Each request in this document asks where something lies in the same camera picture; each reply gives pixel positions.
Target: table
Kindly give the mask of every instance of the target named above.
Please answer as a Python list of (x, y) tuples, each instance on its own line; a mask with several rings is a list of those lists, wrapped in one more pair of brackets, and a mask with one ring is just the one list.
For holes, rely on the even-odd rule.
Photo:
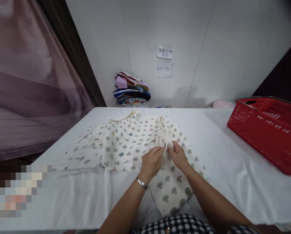
[[(232, 109), (94, 108), (32, 166), (53, 165), (89, 126), (138, 110), (143, 116), (170, 117), (207, 168), (208, 182), (254, 224), (291, 222), (291, 177), (227, 128)], [(101, 170), (42, 182), (20, 218), (3, 218), (0, 230), (98, 229), (137, 172)], [(195, 196), (178, 213), (205, 220)], [(161, 219), (151, 192), (142, 199), (135, 225)]]

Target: purple curtain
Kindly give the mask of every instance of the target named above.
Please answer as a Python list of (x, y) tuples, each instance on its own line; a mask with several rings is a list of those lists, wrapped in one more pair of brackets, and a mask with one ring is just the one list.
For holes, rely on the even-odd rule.
[(0, 160), (45, 151), (93, 104), (35, 0), (0, 0)]

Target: basket handle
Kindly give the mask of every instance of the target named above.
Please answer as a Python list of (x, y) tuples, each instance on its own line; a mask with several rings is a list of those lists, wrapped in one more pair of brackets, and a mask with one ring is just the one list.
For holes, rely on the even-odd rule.
[(248, 104), (240, 101), (240, 99), (249, 99), (249, 98), (272, 98), (272, 99), (276, 99), (276, 100), (283, 101), (283, 102), (286, 102), (288, 104), (291, 104), (291, 102), (288, 102), (286, 100), (283, 100), (283, 99), (280, 99), (280, 98), (277, 98), (277, 97), (273, 97), (273, 96), (263, 96), (263, 97), (261, 97), (261, 96), (254, 96), (254, 97), (238, 98), (238, 99), (236, 99), (236, 102), (239, 102), (239, 103), (242, 103), (244, 105), (247, 105), (248, 107), (250, 107), (250, 108), (252, 108), (254, 110), (258, 110), (257, 108), (252, 107), (252, 106), (250, 106), (250, 105), (248, 105)]
[(254, 110), (258, 110), (257, 108), (252, 107), (252, 106), (250, 106), (250, 105), (248, 105), (248, 104), (246, 104), (246, 103), (240, 101), (240, 99), (248, 99), (248, 98), (256, 98), (256, 97), (238, 98), (238, 99), (236, 99), (236, 102), (242, 103), (242, 104), (244, 104), (244, 105), (246, 105), (246, 106), (248, 106), (248, 107), (250, 107), (250, 108), (252, 108), (252, 109), (254, 109)]

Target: white onesie with mushroom print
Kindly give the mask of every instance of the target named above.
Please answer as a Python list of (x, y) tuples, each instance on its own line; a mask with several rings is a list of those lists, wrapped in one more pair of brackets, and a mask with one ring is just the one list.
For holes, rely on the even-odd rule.
[[(90, 127), (55, 165), (58, 176), (107, 168), (111, 171), (140, 171), (143, 155), (154, 146), (173, 147), (172, 140), (185, 150), (191, 166), (205, 176), (197, 156), (178, 126), (168, 117), (141, 117), (137, 111), (118, 121)], [(167, 151), (162, 167), (149, 189), (163, 216), (174, 214), (192, 194), (185, 175), (174, 165)]]

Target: red plastic basket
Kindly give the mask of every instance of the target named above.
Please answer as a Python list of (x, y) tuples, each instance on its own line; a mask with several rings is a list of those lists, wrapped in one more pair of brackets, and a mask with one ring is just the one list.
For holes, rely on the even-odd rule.
[(291, 176), (291, 103), (274, 97), (236, 100), (228, 127)]

